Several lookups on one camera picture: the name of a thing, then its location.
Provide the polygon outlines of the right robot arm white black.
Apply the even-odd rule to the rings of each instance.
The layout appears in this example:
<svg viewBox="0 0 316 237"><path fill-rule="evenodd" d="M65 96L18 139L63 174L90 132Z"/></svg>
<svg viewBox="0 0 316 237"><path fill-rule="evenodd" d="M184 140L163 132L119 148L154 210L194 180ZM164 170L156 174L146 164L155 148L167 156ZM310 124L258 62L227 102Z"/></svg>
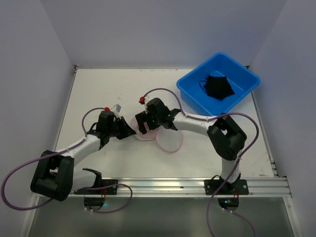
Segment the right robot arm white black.
<svg viewBox="0 0 316 237"><path fill-rule="evenodd" d="M140 133L163 127L207 136L222 158L221 180L231 186L239 182L237 156L244 148L247 136L230 116L212 117L212 121L207 121L204 116L193 118L191 114L184 115L180 109L170 110L159 98L141 97L139 103L145 106L144 111L135 115Z"/></svg>

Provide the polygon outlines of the white mesh laundry bag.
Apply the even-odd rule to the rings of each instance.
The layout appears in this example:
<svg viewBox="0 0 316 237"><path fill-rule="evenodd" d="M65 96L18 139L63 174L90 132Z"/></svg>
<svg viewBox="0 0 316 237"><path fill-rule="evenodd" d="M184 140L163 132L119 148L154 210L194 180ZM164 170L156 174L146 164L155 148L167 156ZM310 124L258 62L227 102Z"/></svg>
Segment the white mesh laundry bag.
<svg viewBox="0 0 316 237"><path fill-rule="evenodd" d="M184 135L182 131L165 129L160 126L157 129L149 130L145 125L147 133L142 134L139 130L138 123L135 118L131 120L130 127L136 132L136 138L140 141L155 141L157 145L165 152L175 153L183 144Z"/></svg>

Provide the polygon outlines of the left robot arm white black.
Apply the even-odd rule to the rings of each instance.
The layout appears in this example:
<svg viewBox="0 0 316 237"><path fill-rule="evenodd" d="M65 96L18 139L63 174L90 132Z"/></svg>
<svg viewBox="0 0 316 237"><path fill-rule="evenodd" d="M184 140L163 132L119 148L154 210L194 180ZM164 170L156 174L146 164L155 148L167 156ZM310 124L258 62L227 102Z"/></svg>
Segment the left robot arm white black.
<svg viewBox="0 0 316 237"><path fill-rule="evenodd" d="M71 192L78 190L101 192L101 172L91 168L75 171L74 167L102 149L111 138L122 140L135 133L124 117L102 111L98 121L77 144L57 152L47 150L42 153L31 181L31 191L57 201L64 201Z"/></svg>

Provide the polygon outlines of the black bra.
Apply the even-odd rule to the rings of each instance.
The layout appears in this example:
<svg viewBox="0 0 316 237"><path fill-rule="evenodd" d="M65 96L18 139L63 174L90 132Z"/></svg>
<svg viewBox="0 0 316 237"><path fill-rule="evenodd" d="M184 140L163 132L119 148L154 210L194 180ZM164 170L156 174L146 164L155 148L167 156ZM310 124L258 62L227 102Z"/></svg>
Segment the black bra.
<svg viewBox="0 0 316 237"><path fill-rule="evenodd" d="M199 81L199 86L207 96L217 100L235 95L227 77L215 77L208 74L204 80Z"/></svg>

